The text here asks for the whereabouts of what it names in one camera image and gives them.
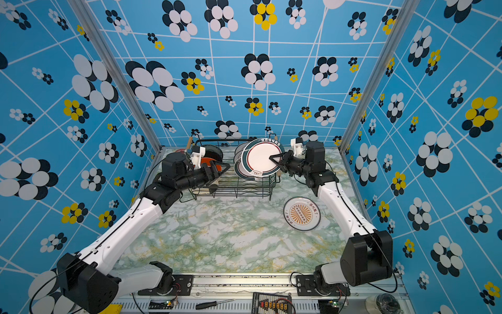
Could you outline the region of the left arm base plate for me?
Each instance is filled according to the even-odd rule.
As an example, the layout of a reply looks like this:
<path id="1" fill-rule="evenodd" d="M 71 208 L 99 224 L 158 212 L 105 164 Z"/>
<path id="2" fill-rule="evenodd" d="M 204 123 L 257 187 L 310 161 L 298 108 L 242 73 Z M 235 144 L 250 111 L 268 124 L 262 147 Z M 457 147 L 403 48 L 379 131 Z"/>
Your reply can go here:
<path id="1" fill-rule="evenodd" d="M 193 275 L 165 276 L 154 292 L 160 296 L 189 296 L 193 287 Z"/>

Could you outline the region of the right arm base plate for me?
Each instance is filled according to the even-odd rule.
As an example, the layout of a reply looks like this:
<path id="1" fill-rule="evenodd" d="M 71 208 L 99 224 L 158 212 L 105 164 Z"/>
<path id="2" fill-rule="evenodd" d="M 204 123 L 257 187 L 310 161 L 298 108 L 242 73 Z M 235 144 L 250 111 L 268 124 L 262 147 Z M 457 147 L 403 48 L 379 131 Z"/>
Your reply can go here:
<path id="1" fill-rule="evenodd" d="M 351 295 L 350 288 L 343 283 L 330 285 L 328 288 L 318 288 L 313 275 L 299 274 L 295 276 L 293 284 L 296 286 L 298 296 L 344 298 Z"/>

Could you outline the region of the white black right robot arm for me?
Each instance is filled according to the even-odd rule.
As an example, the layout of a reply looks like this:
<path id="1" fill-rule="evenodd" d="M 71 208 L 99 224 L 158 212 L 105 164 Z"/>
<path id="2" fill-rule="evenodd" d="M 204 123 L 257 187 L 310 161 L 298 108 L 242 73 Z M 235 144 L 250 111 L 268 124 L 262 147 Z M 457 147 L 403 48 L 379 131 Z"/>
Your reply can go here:
<path id="1" fill-rule="evenodd" d="M 345 239 L 341 258 L 319 265 L 313 273 L 318 293 L 327 296 L 337 285 L 356 287 L 394 277 L 393 240 L 388 231 L 377 230 L 346 196 L 337 175 L 327 168 L 325 148 L 308 142 L 304 158 L 297 157 L 301 143 L 285 153 L 269 157 L 281 171 L 305 178 L 305 184 L 332 212 Z"/>

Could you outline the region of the white plate orange sunburst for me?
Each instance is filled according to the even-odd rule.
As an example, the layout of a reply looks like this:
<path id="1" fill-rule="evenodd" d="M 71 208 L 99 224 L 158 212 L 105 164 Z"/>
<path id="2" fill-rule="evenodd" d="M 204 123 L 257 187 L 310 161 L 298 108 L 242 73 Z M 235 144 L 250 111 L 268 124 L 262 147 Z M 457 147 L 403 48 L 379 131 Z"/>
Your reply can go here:
<path id="1" fill-rule="evenodd" d="M 283 207 L 285 221 L 295 230 L 314 230 L 321 221 L 319 207 L 314 201 L 304 197 L 289 199 Z"/>

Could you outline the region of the black wire dish rack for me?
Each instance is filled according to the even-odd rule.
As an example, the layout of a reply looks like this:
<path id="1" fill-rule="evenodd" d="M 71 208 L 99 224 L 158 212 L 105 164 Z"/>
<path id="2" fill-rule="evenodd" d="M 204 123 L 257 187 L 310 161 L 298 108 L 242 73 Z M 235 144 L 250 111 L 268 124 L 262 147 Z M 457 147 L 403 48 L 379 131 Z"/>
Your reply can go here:
<path id="1" fill-rule="evenodd" d="M 222 162 L 229 164 L 230 168 L 219 179 L 215 180 L 210 187 L 196 188 L 190 191 L 190 195 L 183 197 L 182 201 L 198 200 L 202 197 L 261 197 L 271 199 L 274 188 L 281 182 L 281 172 L 277 172 L 269 177 L 253 177 L 244 172 L 244 167 L 240 165 L 241 157 L 239 151 L 244 149 L 251 138 L 225 142 L 219 139 L 197 139 L 191 137 L 187 148 L 194 145 L 214 145 L 222 153 Z"/>

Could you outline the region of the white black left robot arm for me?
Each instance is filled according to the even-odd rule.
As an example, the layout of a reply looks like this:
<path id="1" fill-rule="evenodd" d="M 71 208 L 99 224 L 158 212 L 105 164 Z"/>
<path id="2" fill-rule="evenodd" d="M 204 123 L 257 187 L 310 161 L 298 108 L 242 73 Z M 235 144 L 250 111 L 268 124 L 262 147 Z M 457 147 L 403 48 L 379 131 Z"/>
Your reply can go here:
<path id="1" fill-rule="evenodd" d="M 162 171 L 140 193 L 132 207 L 109 230 L 79 253 L 65 254 L 57 263 L 55 275 L 32 295 L 29 305 L 37 303 L 39 293 L 58 284 L 64 297 L 88 313 L 100 313 L 116 298 L 136 290 L 155 289 L 171 278 L 163 264 L 129 270 L 124 276 L 112 269 L 138 236 L 181 199 L 185 190 L 206 187 L 219 179 L 229 163 L 201 163 L 201 155 L 170 153 L 160 163 Z"/>

